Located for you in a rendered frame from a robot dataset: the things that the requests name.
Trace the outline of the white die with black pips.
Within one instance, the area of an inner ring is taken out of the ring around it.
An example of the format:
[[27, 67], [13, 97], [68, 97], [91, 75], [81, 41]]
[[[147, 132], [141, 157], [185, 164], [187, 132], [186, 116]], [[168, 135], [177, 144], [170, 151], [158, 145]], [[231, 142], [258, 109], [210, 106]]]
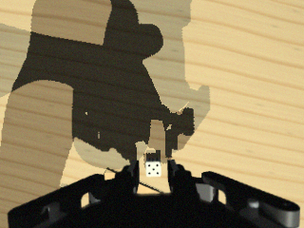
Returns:
[[161, 159], [153, 158], [146, 159], [146, 176], [147, 177], [160, 177], [162, 175]]

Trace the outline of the tan square mat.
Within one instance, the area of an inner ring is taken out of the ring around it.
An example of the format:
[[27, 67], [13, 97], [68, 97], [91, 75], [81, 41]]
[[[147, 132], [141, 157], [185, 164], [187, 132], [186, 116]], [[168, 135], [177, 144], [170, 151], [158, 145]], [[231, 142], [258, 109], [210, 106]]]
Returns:
[[[117, 173], [117, 172], [115, 172], [115, 171], [110, 170], [110, 169], [107, 168], [106, 171], [105, 171], [105, 173], [104, 173], [105, 179], [106, 180], [113, 179], [114, 176], [115, 176], [115, 173]], [[153, 189], [153, 188], [151, 188], [149, 186], [146, 186], [146, 185], [144, 185], [142, 183], [139, 183], [138, 193], [162, 193], [162, 192], [160, 192], [160, 191], [158, 191], [156, 189]]]

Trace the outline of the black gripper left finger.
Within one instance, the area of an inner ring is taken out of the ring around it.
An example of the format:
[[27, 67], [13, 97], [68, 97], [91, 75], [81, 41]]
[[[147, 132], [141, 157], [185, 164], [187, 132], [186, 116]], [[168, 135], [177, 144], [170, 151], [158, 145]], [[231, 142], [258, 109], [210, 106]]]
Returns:
[[103, 174], [93, 174], [11, 209], [9, 228], [48, 228], [58, 219], [82, 208], [82, 197], [88, 192], [89, 204], [138, 193], [140, 162], [132, 161], [122, 170], [125, 171], [115, 173], [110, 180]]

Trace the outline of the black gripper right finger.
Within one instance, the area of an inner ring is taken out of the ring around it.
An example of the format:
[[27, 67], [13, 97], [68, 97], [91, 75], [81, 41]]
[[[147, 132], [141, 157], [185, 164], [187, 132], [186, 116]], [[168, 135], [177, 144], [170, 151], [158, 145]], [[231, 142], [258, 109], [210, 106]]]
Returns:
[[[300, 206], [213, 171], [192, 177], [191, 171], [175, 160], [167, 160], [167, 178], [171, 194], [206, 200], [242, 215], [259, 228], [299, 228]], [[219, 201], [219, 191], [225, 204]]]

